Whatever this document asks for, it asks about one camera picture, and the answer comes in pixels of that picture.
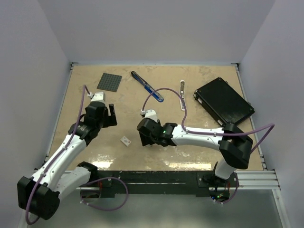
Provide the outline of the white staple box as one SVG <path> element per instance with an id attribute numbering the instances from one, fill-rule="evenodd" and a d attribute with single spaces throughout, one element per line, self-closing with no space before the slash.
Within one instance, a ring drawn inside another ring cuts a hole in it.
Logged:
<path id="1" fill-rule="evenodd" d="M 126 146 L 128 147 L 130 144 L 131 144 L 131 141 L 126 137 L 126 136 L 123 136 L 121 138 L 121 142 Z"/>

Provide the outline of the blue black stapler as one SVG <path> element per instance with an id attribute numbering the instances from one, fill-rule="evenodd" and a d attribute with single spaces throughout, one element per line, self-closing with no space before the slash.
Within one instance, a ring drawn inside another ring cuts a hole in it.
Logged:
<path id="1" fill-rule="evenodd" d="M 138 81 L 143 87 L 144 89 L 151 94 L 154 91 L 154 88 L 147 82 L 145 81 L 142 77 L 140 77 L 135 71 L 131 72 L 131 76 Z M 163 102 L 164 98 L 158 93 L 158 92 L 154 92 L 152 94 L 152 96 L 158 101 L 158 102 Z"/>

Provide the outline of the white stapler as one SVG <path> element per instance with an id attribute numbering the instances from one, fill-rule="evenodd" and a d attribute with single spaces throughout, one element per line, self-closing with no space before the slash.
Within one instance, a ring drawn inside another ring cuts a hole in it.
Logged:
<path id="1" fill-rule="evenodd" d="M 185 81 L 181 80 L 180 81 L 180 107 L 182 111 L 185 111 Z"/>

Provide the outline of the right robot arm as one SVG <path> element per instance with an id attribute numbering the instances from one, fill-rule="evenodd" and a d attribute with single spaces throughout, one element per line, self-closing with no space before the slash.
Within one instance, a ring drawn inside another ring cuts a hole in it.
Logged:
<path id="1" fill-rule="evenodd" d="M 210 129 L 210 135 L 208 135 L 203 134 L 206 129 L 184 130 L 180 124 L 161 125 L 151 118 L 143 118 L 137 125 L 137 131 L 143 146 L 191 145 L 219 151 L 223 159 L 216 164 L 211 178 L 213 184 L 218 187 L 227 183 L 235 170 L 246 170 L 249 165 L 253 140 L 246 135 L 240 136 L 242 131 L 234 124 L 227 124 L 224 128 Z"/>

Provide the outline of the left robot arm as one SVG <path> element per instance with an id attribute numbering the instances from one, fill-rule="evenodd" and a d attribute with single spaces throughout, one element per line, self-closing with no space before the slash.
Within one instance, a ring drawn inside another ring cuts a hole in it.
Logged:
<path id="1" fill-rule="evenodd" d="M 30 178 L 17 183 L 19 207 L 44 219 L 50 219 L 60 202 L 81 185 L 94 186 L 98 182 L 97 167 L 81 162 L 68 175 L 68 166 L 102 128 L 116 126 L 114 104 L 92 101 L 79 121 L 71 126 L 63 143 L 53 156 Z"/>

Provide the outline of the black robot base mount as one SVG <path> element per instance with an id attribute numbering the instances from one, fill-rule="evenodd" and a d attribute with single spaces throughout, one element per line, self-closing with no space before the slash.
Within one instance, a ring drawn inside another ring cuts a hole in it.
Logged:
<path id="1" fill-rule="evenodd" d="M 102 198 L 116 194 L 194 195 L 212 199 L 228 198 L 238 187 L 235 174 L 219 180 L 213 171 L 97 171 L 82 187 L 99 190 Z"/>

